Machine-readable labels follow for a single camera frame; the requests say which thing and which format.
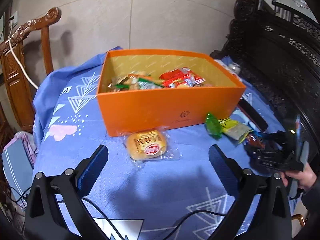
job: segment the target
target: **person's arm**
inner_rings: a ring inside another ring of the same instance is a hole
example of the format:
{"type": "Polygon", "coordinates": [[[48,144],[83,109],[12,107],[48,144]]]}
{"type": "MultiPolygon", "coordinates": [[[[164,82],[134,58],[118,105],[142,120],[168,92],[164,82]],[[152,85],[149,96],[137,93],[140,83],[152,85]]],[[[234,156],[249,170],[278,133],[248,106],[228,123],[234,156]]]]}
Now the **person's arm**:
{"type": "MultiPolygon", "coordinates": [[[[309,212],[320,213],[320,178],[311,169],[309,163],[306,164],[304,171],[286,171],[285,175],[298,180],[298,187],[302,188],[305,193],[301,200],[309,212]]],[[[286,187],[288,180],[283,172],[281,177],[286,187]]]]}

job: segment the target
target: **metal bolt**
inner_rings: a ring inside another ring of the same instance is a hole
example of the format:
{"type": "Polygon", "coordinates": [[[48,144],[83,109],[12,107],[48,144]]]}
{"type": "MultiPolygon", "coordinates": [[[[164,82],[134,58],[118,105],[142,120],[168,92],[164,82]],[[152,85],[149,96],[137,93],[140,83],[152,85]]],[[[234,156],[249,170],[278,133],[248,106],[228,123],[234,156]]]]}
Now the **metal bolt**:
{"type": "Polygon", "coordinates": [[[38,172],[37,174],[36,174],[36,179],[39,179],[39,178],[41,178],[42,177],[42,172],[38,172]]]}
{"type": "Polygon", "coordinates": [[[243,173],[245,174],[245,175],[251,175],[252,174],[252,170],[250,170],[250,169],[243,169],[243,173]]]}
{"type": "Polygon", "coordinates": [[[277,173],[277,172],[276,172],[276,173],[274,173],[274,174],[273,174],[273,176],[274,176],[276,179],[281,179],[280,174],[279,174],[279,173],[277,173]]]}
{"type": "Polygon", "coordinates": [[[64,171],[64,174],[66,174],[67,176],[71,175],[73,173],[73,169],[68,168],[64,171]]]}

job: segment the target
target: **open cardboard box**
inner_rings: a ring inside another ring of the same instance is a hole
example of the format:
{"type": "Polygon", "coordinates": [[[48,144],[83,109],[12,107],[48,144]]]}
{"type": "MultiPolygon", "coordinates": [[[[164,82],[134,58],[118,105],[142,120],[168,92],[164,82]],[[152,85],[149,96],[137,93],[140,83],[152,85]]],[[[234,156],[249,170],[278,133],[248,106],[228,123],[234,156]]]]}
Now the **open cardboard box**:
{"type": "Polygon", "coordinates": [[[238,78],[202,53],[166,49],[124,49],[107,53],[97,98],[108,134],[167,129],[204,123],[206,114],[218,119],[231,115],[245,90],[238,78]],[[163,88],[111,92],[112,77],[146,71],[162,73],[188,67],[212,87],[163,88]]]}

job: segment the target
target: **blue tablecloth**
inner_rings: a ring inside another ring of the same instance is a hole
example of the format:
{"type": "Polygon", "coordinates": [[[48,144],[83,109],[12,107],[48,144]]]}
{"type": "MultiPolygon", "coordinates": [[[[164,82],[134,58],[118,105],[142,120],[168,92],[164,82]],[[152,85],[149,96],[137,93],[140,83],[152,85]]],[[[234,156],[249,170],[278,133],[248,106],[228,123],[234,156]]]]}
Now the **blue tablecloth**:
{"type": "MultiPolygon", "coordinates": [[[[88,198],[113,220],[123,237],[162,239],[190,211],[207,209],[226,213],[234,198],[227,195],[209,163],[208,150],[216,143],[227,157],[246,168],[250,167],[250,160],[243,145],[236,145],[226,136],[213,139],[203,124],[169,130],[183,157],[177,161],[147,162],[142,170],[136,170],[120,139],[108,136],[96,99],[104,57],[105,54],[99,54],[81,66],[54,71],[41,84],[34,100],[34,135],[39,153],[33,176],[39,171],[46,176],[59,175],[66,168],[75,168],[104,144],[109,150],[109,160],[88,198]]],[[[244,83],[245,94],[252,97],[253,107],[269,124],[268,132],[283,130],[260,94],[244,83]]],[[[232,117],[243,121],[236,114],[232,117]]],[[[268,174],[251,168],[256,174],[268,174]]],[[[247,230],[259,197],[255,197],[239,233],[247,230]]],[[[101,218],[92,206],[85,205],[93,217],[101,218]]],[[[65,205],[60,204],[60,208],[69,229],[79,234],[65,205]]],[[[171,239],[207,239],[221,220],[198,213],[171,239]]],[[[119,239],[106,222],[97,221],[108,237],[112,234],[119,239]]]]}

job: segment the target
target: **human hand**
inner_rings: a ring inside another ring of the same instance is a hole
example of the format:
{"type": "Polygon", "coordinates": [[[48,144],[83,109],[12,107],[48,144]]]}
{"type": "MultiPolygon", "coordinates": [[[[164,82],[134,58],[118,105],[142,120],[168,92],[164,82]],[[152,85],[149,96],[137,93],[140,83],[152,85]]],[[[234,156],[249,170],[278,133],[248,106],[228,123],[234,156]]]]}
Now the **human hand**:
{"type": "Polygon", "coordinates": [[[306,163],[303,171],[286,171],[285,175],[280,172],[283,184],[285,187],[288,185],[288,180],[285,175],[294,178],[298,181],[298,187],[304,190],[309,190],[313,184],[316,182],[317,176],[311,169],[309,163],[306,163]]]}

